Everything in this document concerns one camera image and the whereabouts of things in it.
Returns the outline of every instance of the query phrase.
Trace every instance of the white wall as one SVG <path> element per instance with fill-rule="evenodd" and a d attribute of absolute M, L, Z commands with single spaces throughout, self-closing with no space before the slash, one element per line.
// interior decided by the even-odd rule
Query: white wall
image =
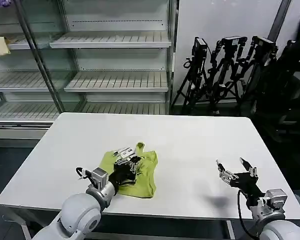
<path fill-rule="evenodd" d="M 300 0 L 292 0 L 276 41 L 276 44 L 279 47 L 278 55 L 281 55 L 289 40 L 296 40 L 299 22 Z"/>
<path fill-rule="evenodd" d="M 173 97 L 187 74 L 183 64 L 191 56 L 195 37 L 204 38 L 212 51 L 221 38 L 246 36 L 249 40 L 242 55 L 246 56 L 252 36 L 268 36 L 280 3 L 281 0 L 180 0 Z M 205 67 L 211 67 L 210 56 Z"/>

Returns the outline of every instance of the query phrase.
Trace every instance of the white table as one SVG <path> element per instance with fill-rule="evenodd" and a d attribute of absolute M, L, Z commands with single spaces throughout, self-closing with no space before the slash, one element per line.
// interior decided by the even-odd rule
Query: white table
<path fill-rule="evenodd" d="M 117 195 L 106 213 L 186 219 L 237 219 L 237 192 L 219 178 L 216 159 L 233 173 L 239 157 L 258 167 L 262 191 L 283 189 L 287 219 L 300 219 L 300 205 L 248 118 L 63 113 L 0 194 L 0 205 L 60 210 L 66 198 L 83 193 L 76 167 L 99 166 L 106 151 L 145 143 L 155 150 L 157 186 L 152 199 Z M 242 196 L 242 217 L 251 219 Z"/>

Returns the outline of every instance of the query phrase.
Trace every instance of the metal shelf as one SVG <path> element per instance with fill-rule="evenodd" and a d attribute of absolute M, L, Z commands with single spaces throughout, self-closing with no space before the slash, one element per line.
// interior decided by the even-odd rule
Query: metal shelf
<path fill-rule="evenodd" d="M 0 121 L 53 121 L 58 116 L 53 102 L 5 102 L 0 106 Z"/>
<path fill-rule="evenodd" d="M 52 71 L 51 79 L 56 89 L 66 85 L 70 71 Z M 0 71 L 0 92 L 49 92 L 39 71 Z"/>
<path fill-rule="evenodd" d="M 82 113 L 166 115 L 165 103 L 87 102 Z"/>
<path fill-rule="evenodd" d="M 166 71 L 80 71 L 64 88 L 75 93 L 166 93 Z"/>
<path fill-rule="evenodd" d="M 169 48 L 166 31 L 68 32 L 50 42 L 53 49 L 88 48 Z"/>
<path fill-rule="evenodd" d="M 24 34 L 8 34 L 5 35 L 8 40 L 8 48 L 10 50 L 28 50 L 30 49 L 27 39 Z M 49 34 L 37 34 L 36 43 L 39 49 L 50 48 L 49 45 L 50 36 Z"/>

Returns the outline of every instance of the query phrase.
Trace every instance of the robotic hand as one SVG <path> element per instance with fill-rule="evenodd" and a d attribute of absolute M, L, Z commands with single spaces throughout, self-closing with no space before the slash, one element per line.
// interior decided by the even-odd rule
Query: robotic hand
<path fill-rule="evenodd" d="M 225 170 L 224 166 L 216 161 L 219 177 L 233 188 L 238 188 L 237 204 L 239 219 L 243 230 L 254 240 L 300 240 L 300 227 L 286 221 L 283 206 L 288 198 L 282 189 L 271 189 L 265 193 L 257 186 L 259 179 L 257 168 L 240 158 L 246 172 L 235 173 Z M 246 198 L 246 206 L 252 212 L 256 221 L 256 235 L 252 235 L 245 227 L 240 210 L 240 193 Z"/>
<path fill-rule="evenodd" d="M 83 240 L 101 220 L 101 212 L 109 207 L 119 186 L 129 180 L 135 183 L 136 166 L 140 158 L 131 148 L 122 148 L 113 154 L 117 157 L 114 172 L 108 173 L 101 168 L 88 171 L 77 167 L 76 172 L 91 184 L 85 193 L 70 196 L 62 205 L 61 212 L 33 240 Z"/>

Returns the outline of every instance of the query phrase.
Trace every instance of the green towel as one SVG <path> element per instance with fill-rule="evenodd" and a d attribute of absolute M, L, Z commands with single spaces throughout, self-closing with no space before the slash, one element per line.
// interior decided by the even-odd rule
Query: green towel
<path fill-rule="evenodd" d="M 136 154 L 141 157 L 136 169 L 136 183 L 134 185 L 120 186 L 118 193 L 137 198 L 152 198 L 155 195 L 156 185 L 154 172 L 158 163 L 158 157 L 155 151 L 144 152 L 145 144 L 139 142 L 135 147 Z M 113 151 L 104 154 L 100 163 L 100 168 L 109 175 L 114 171 L 114 163 L 117 157 Z"/>

